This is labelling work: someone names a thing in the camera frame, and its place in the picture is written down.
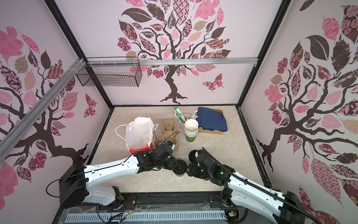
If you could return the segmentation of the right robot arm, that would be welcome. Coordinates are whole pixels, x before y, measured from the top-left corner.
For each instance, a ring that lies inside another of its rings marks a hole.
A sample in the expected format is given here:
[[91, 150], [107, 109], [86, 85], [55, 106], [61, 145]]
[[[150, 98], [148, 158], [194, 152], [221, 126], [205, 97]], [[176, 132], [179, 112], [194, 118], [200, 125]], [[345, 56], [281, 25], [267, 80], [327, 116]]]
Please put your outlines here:
[[304, 224], [307, 218], [315, 224], [320, 223], [305, 210], [294, 193], [282, 193], [259, 185], [221, 164], [204, 148], [191, 151], [189, 160], [187, 174], [224, 187], [221, 201], [228, 207], [244, 207], [274, 224]]

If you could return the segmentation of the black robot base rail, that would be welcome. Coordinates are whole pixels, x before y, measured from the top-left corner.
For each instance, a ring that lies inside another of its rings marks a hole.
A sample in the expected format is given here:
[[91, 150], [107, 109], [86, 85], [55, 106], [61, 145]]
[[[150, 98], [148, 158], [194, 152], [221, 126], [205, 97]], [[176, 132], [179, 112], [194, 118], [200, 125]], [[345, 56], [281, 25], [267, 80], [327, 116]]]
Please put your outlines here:
[[64, 202], [60, 202], [54, 220], [59, 221], [60, 217], [70, 208], [100, 208], [104, 211], [123, 211], [125, 209], [134, 209], [149, 205], [189, 205], [204, 204], [210, 209], [224, 210], [226, 213], [234, 211], [239, 219], [244, 219], [248, 213], [248, 209], [244, 209], [237, 205], [227, 205], [222, 200], [222, 192], [220, 191], [197, 191], [197, 192], [129, 192], [120, 193], [115, 189], [110, 198], [114, 200], [109, 203], [102, 203], [101, 200], [91, 199], [85, 202], [83, 197], [72, 195]]

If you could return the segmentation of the red and white paper bag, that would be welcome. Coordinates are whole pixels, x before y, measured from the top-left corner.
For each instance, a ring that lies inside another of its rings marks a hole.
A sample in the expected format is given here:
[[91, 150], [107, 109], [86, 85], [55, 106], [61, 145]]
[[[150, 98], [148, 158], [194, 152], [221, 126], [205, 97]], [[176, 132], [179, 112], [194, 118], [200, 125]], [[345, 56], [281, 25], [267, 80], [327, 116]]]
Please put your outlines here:
[[[125, 127], [125, 137], [117, 132], [122, 127]], [[128, 151], [133, 154], [156, 148], [158, 141], [155, 131], [157, 128], [158, 124], [154, 124], [150, 117], [137, 117], [128, 124], [116, 127], [115, 133], [125, 141]]]

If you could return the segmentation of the black plastic cup lid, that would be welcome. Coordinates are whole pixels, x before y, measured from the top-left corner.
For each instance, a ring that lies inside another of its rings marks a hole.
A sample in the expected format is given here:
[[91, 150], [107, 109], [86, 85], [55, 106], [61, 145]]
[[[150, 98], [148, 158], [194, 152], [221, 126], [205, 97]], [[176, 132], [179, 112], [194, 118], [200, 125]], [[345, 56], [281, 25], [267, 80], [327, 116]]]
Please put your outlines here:
[[173, 168], [174, 173], [185, 173], [187, 164], [184, 160], [177, 160], [176, 166]]

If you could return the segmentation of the white paper cup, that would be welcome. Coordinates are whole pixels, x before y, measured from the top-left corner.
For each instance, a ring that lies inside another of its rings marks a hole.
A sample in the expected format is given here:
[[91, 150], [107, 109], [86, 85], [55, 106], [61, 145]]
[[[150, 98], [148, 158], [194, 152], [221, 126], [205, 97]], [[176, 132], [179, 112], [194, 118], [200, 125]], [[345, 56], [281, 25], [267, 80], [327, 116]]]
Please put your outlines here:
[[174, 173], [177, 177], [183, 177], [186, 173]]

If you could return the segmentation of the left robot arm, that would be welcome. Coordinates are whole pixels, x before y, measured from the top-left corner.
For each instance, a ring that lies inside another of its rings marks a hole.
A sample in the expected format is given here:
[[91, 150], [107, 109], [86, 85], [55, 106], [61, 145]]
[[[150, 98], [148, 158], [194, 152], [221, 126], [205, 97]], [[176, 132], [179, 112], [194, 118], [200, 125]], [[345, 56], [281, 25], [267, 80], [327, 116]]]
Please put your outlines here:
[[126, 159], [99, 165], [73, 163], [59, 179], [60, 208], [68, 209], [82, 203], [110, 205], [121, 200], [119, 188], [99, 184], [125, 175], [135, 175], [153, 169], [173, 170], [177, 164], [172, 153], [175, 144], [167, 141], [146, 151], [134, 152]]

